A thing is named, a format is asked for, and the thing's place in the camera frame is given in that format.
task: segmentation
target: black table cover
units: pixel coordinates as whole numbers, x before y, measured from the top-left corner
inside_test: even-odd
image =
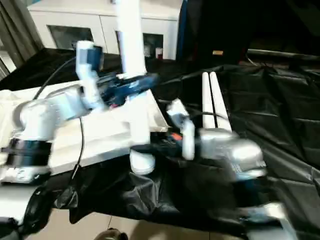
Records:
[[[0,90],[38,87],[74,54],[44,49],[0,81]],[[147,60],[146,66],[161,77],[152,90],[157,99],[179,97],[201,110],[202,71],[169,60]],[[320,76],[256,66],[207,70],[217,72],[232,129],[261,146],[269,179],[301,239],[320,239]],[[120,71],[119,56],[106,54],[100,74]],[[53,83],[74,80],[71,63]],[[52,177],[48,187],[60,193],[69,175]],[[72,223],[100,212],[236,236],[244,232],[232,211],[233,190],[214,161],[186,163],[157,156],[155,171],[138,176],[130,171],[129,157],[123,156],[84,168],[77,182],[80,198],[70,211]]]

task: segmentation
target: table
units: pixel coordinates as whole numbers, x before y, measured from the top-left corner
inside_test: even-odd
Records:
[[[74,53],[44,49],[20,69],[0,82],[0,89],[37,87]],[[119,72],[120,58],[105,55],[102,72]],[[173,100],[202,110],[202,72],[187,63],[151,60],[149,72],[161,76],[152,92],[157,99]],[[320,76],[314,72],[292,72],[269,67],[224,65],[216,72],[231,127],[242,137],[257,142],[264,153],[270,180],[287,207],[294,227],[306,239],[317,239],[320,230],[318,194]],[[70,65],[56,79],[74,81]],[[202,118],[195,124],[201,127]],[[243,226],[232,210],[233,190],[212,161],[199,159],[184,164],[179,159],[156,157],[155,171],[137,176],[130,171],[128,156],[86,167],[78,208],[70,211],[75,223],[90,212],[218,231],[241,236]],[[48,188],[58,194],[69,173],[50,179]]]

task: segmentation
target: curtain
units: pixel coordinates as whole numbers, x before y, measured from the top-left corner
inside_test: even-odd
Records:
[[[9,71],[0,57],[0,81],[9,74]]]
[[[0,0],[0,38],[17,68],[44,47],[21,0]]]

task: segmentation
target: white cylinder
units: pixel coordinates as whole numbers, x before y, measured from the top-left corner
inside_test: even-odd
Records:
[[[140,0],[117,0],[118,27],[122,70],[125,79],[146,74],[144,40],[141,29]],[[150,130],[146,93],[130,97],[129,122],[133,145],[150,143]],[[135,174],[146,175],[155,168],[151,154],[130,152],[131,169]]]

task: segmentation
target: white pipe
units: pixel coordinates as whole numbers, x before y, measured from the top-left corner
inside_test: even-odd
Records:
[[[144,41],[141,29],[140,0],[118,0],[119,39],[122,70],[125,79],[146,74]],[[146,93],[129,98],[129,122],[133,145],[150,143],[150,131]],[[151,154],[130,151],[131,169],[135,174],[146,175],[155,168],[155,158]]]

